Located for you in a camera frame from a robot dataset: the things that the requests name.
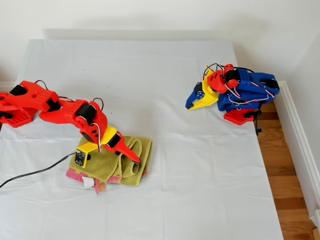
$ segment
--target green towel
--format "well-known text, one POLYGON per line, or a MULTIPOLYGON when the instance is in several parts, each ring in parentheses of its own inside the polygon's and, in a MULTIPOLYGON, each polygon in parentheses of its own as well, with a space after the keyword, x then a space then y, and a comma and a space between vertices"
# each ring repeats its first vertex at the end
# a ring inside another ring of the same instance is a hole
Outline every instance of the green towel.
MULTIPOLYGON (((86 142, 87 140, 83 137, 79 145, 86 142)), ((104 184, 107 182, 138 186, 141 177, 146 175, 152 140, 141 136, 124 136, 124 142, 140 158, 139 165, 122 153, 116 155, 102 148, 101 152, 98 152, 98 149, 90 152, 91 159, 86 162, 85 168, 75 163, 73 155, 66 175, 81 182, 82 176, 94 178, 98 192, 104 189, 104 184)))

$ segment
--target floor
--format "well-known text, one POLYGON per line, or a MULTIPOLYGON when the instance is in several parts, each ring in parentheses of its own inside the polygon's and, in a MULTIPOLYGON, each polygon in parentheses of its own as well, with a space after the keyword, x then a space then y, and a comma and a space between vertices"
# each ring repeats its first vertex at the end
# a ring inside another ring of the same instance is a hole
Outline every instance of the floor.
POLYGON ((284 240, 313 240, 315 228, 309 219, 304 196, 273 102, 262 106, 258 127, 266 172, 284 240))

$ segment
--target white tablecloth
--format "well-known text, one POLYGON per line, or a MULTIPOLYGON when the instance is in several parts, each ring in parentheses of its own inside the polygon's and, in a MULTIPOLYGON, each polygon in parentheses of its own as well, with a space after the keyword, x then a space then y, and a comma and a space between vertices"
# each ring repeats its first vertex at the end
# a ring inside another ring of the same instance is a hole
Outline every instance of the white tablecloth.
MULTIPOLYGON (((8 183, 0 239, 283 239, 253 124, 224 120, 217 104, 185 109, 212 63, 236 63, 230 42, 31 40, 18 83, 100 97, 111 126, 151 138, 153 149, 139 187, 107 184, 97 195, 65 176, 69 160, 8 183)), ((39 117, 2 126, 0 183, 52 165, 80 138, 74 126, 39 117)))

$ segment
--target wire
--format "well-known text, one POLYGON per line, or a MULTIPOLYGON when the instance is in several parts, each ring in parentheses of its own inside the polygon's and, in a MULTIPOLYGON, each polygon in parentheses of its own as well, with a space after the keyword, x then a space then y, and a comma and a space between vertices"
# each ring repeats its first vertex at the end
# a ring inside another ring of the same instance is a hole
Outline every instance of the wire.
POLYGON ((240 99, 241 98, 241 96, 239 95, 239 93, 234 93, 226 84, 224 84, 225 85, 225 87, 233 94, 233 95, 235 95, 238 99, 240 99))
POLYGON ((96 99, 100 99, 102 102, 101 111, 104 109, 104 101, 100 97, 95 97, 92 101, 95 101, 96 99))
POLYGON ((238 106, 238 105, 240 105, 240 104, 248 104, 248 103, 255 102, 255 101, 256 101, 256 102, 259 102, 259 101, 263 101, 263 100, 268 100, 268 99, 269 99, 269 95, 267 94, 266 96, 267 96, 267 98, 263 98, 263 99, 253 99, 253 100, 245 101, 245 102, 236 102, 236 101, 232 101, 232 100, 230 99, 229 94, 228 94, 228 98, 229 98, 230 102, 232 102, 232 103, 234 103, 234 104, 237 104, 236 106, 238 106))
POLYGON ((214 63, 214 64, 211 64, 210 66, 207 66, 207 67, 206 67, 206 69, 205 69, 204 72, 203 72, 203 78, 202 78, 202 80, 205 80, 206 71, 207 71, 210 67, 212 67, 213 65, 219 66, 219 67, 221 68, 221 70, 222 70, 222 75, 224 75, 224 69, 222 68, 223 66, 221 66, 219 63, 214 63))
POLYGON ((71 99, 71 98, 68 98, 66 96, 59 96, 60 99, 68 99, 70 100, 71 102, 74 102, 75 100, 71 99))
POLYGON ((234 92, 241 98, 241 95, 237 92, 237 89, 234 88, 233 90, 234 90, 234 92))
POLYGON ((234 66, 233 68, 234 68, 234 69, 244 69, 244 70, 247 70, 247 71, 250 71, 250 72, 254 73, 254 71, 252 71, 252 70, 249 69, 249 68, 245 68, 245 67, 234 66))
POLYGON ((255 133, 256 133, 257 136, 258 136, 258 118, 259 118, 259 115, 260 115, 261 106, 262 106, 262 102, 260 102, 260 104, 259 104, 258 115, 256 116, 256 119, 255 119, 255 133))
POLYGON ((23 174, 23 175, 19 175, 19 176, 15 176, 13 178, 10 178, 9 180, 5 181, 4 183, 2 183, 0 185, 0 188, 2 188, 5 184, 7 184, 8 182, 11 182, 12 180, 15 180, 15 179, 18 179, 18 178, 22 178, 22 177, 26 177, 26 176, 30 176, 30 175, 33 175, 33 174, 38 174, 38 173, 41 173, 41 172, 44 172, 44 171, 47 171, 49 169, 52 169, 54 166, 58 165, 59 163, 61 163, 62 161, 66 160, 68 157, 70 157, 71 155, 75 154, 76 151, 73 151, 71 152, 70 154, 68 154, 67 156, 65 156, 64 158, 62 158, 61 160, 57 161, 55 164, 53 164, 52 166, 50 167, 47 167, 45 169, 42 169, 42 170, 39 170, 39 171, 34 171, 34 172, 30 172, 30 173, 26 173, 26 174, 23 174))
MULTIPOLYGON (((255 85, 255 86, 257 86, 257 87, 261 87, 260 85, 256 84, 256 83, 253 82, 253 81, 251 81, 250 83, 253 84, 253 85, 255 85)), ((273 95, 269 90, 267 90, 267 89, 264 89, 264 90, 265 90, 271 97, 275 98, 275 95, 273 95)))
POLYGON ((44 84, 44 86, 45 86, 45 89, 49 90, 49 89, 47 88, 47 85, 46 85, 46 83, 45 83, 44 81, 42 81, 42 80, 37 80, 37 81, 35 81, 34 83, 36 84, 36 83, 38 83, 38 82, 42 82, 42 83, 44 84))
POLYGON ((91 125, 93 125, 93 124, 98 127, 98 151, 99 151, 99 153, 101 153, 102 146, 100 145, 100 127, 95 122, 93 122, 91 125))

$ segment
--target yellow towel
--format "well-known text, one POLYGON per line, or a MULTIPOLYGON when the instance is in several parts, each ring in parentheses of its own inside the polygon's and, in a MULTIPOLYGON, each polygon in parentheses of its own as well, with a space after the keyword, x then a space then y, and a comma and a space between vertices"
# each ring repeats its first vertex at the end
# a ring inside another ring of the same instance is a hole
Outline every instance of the yellow towel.
MULTIPOLYGON (((79 145, 86 142, 87 140, 83 137, 79 145)), ((138 186, 148 167, 152 140, 140 136, 124 136, 124 142, 140 158, 139 165, 134 164, 122 153, 116 155, 102 148, 101 152, 97 149, 90 152, 91 159, 87 161, 85 168, 75 163, 73 155, 66 175, 81 182, 82 176, 94 178, 97 192, 104 189, 106 182, 138 186)))

